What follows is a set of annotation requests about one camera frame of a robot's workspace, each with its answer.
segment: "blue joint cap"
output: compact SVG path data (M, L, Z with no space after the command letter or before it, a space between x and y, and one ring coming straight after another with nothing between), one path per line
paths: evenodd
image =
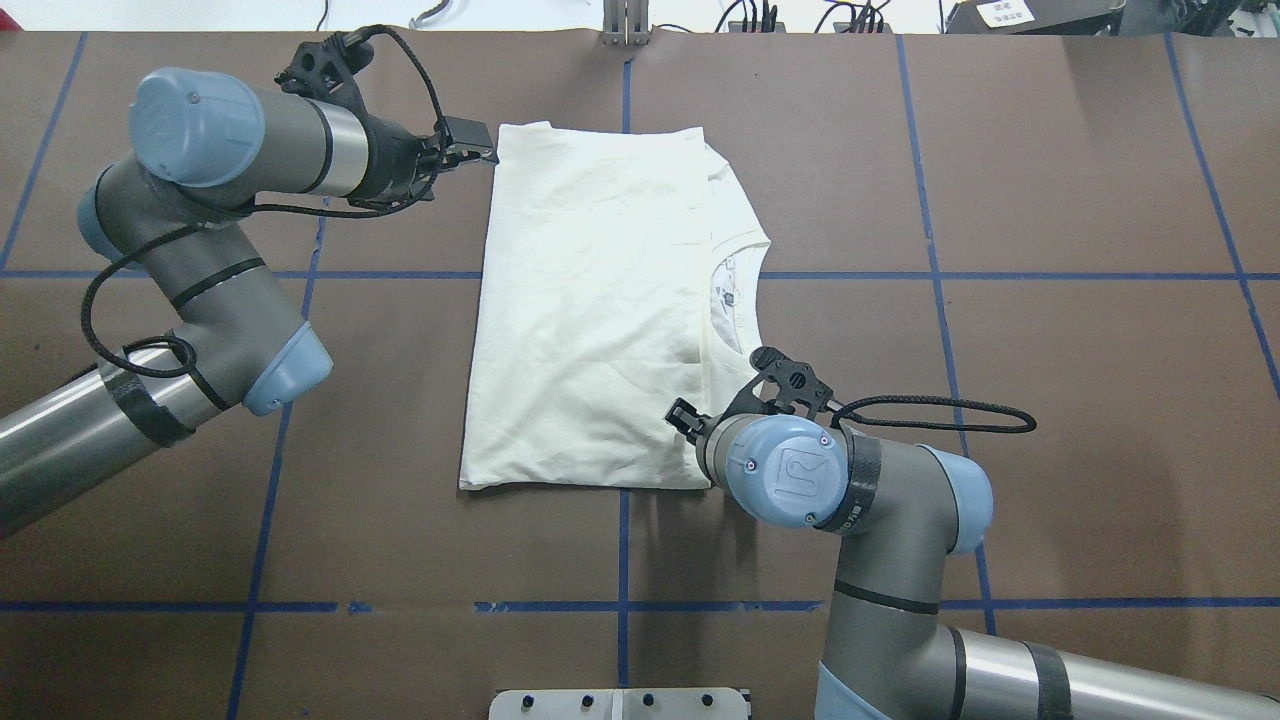
M733 438L724 478L758 520L808 528L831 518L849 486L845 451L813 420L771 415Z
M88 243L90 250L115 263L120 258L124 258L124 252L120 252L120 249L106 237L106 231L102 229L102 220L97 215L97 186L102 182L102 176L106 174L106 170L102 170L102 174L97 176L93 187L84 191L84 196L76 205L76 225L81 231L81 237ZM137 263L131 263L128 268L131 270L142 269Z
M841 683L824 662L818 664L818 700L813 705L814 720L890 720Z
M320 345L311 323L303 322L253 382L253 387L248 388L244 407L255 415L274 413L320 384L320 380L329 377L329 370L333 370L333 359Z
M262 102L239 79L160 68L138 83L129 140L152 174L187 187L212 187L244 172L266 136Z
M987 537L987 528L996 512L996 500L991 495L987 473L973 460L922 445L938 459L951 482L956 500L956 546L951 555L973 552Z

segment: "white label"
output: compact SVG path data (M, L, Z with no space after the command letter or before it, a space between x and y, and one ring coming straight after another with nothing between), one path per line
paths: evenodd
M978 5L978 14L987 27L1009 27L1029 23L1036 19L1024 0L1000 0Z

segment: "gray robot arm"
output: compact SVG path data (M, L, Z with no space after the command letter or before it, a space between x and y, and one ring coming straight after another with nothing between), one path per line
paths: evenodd
M831 391L773 348L714 418L667 421L756 519L840 534L818 720L1276 720L1280 702L937 623L943 561L974 551L991 484L966 457L814 419ZM780 387L771 401L750 391ZM800 411L806 410L806 416Z
M137 256L182 319L172 342L187 345L125 347L127 361L102 360L0 420L0 538L224 410L265 415L329 374L316 333L238 225L257 192L340 196L371 211L334 214L375 217L430 199L442 170L495 160L481 123L439 115L424 138L364 110L352 74L379 29L300 46L276 81L293 94L179 68L138 86L134 151L100 176L78 222L114 264Z

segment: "table surface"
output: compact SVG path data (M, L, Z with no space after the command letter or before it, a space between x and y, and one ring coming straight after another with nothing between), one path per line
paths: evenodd
M269 86L303 35L0 35L0 414L91 357L74 206L157 67ZM842 397L959 393L1030 436L892 432L996 492L943 620L1280 691L1274 41L412 36L445 111L705 127L773 241L764 341ZM393 53L376 114L425 129ZM733 685L812 716L836 539L719 492L457 491L492 169L375 222L244 227L332 352L0 547L0 717L483 717L504 688ZM114 342L174 323L114 281Z

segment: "white cloth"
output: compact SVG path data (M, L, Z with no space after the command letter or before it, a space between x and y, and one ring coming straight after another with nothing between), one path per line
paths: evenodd
M662 416L755 374L769 240L733 170L701 128L502 126L498 156L460 487L708 487Z

